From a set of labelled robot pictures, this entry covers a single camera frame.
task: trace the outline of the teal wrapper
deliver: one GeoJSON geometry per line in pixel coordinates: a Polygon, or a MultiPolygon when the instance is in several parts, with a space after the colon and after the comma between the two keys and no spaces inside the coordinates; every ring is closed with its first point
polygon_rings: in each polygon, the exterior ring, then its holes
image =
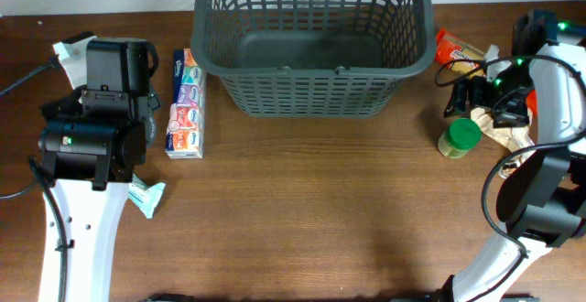
{"type": "Polygon", "coordinates": [[[136,175],[132,176],[128,198],[145,214],[147,219],[152,219],[155,208],[163,196],[165,183],[157,183],[149,187],[136,175]]]}

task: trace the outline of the colorful box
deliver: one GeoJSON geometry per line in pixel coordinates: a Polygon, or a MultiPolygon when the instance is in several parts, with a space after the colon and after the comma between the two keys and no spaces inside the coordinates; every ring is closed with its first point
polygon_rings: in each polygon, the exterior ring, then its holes
{"type": "Polygon", "coordinates": [[[167,126],[165,151],[171,159],[203,157],[205,71],[190,49],[173,52],[173,104],[167,126]]]}

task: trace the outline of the basket bottom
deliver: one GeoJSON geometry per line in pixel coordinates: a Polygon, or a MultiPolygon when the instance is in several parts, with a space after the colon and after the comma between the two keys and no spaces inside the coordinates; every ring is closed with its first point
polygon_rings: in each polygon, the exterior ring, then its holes
{"type": "Polygon", "coordinates": [[[241,68],[289,66],[294,70],[382,68],[383,48],[367,33],[256,31],[239,44],[241,68]]]}

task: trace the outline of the orange package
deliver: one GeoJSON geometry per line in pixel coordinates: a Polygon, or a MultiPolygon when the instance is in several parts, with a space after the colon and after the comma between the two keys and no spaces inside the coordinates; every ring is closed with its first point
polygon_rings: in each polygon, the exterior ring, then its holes
{"type": "MultiPolygon", "coordinates": [[[[439,64],[445,64],[453,59],[484,59],[484,52],[476,49],[475,47],[465,43],[461,39],[452,35],[446,31],[445,28],[441,29],[436,36],[436,42],[438,43],[438,50],[436,51],[436,61],[439,64]]],[[[478,67],[478,64],[470,62],[457,62],[452,63],[447,69],[453,70],[458,73],[468,73],[470,70],[478,67]]],[[[484,73],[479,70],[472,76],[483,76],[484,73]]]]}

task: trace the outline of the basket rim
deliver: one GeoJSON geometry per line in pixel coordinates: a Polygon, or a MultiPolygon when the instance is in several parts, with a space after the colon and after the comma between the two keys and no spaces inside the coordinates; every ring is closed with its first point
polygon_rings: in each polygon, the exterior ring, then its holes
{"type": "Polygon", "coordinates": [[[436,53],[436,38],[434,33],[434,17],[431,0],[421,0],[423,5],[423,25],[426,37],[426,47],[418,60],[413,64],[399,69],[387,68],[362,68],[350,67],[345,69],[338,67],[335,69],[291,69],[289,67],[277,68],[225,68],[214,64],[204,51],[198,51],[203,48],[203,35],[205,29],[205,20],[197,19],[197,13],[206,12],[205,0],[195,0],[193,15],[193,30],[191,33],[191,54],[195,61],[207,72],[216,76],[291,76],[291,77],[321,77],[321,78],[339,78],[339,77],[380,77],[380,78],[397,78],[403,79],[419,74],[431,65],[436,53]]]}

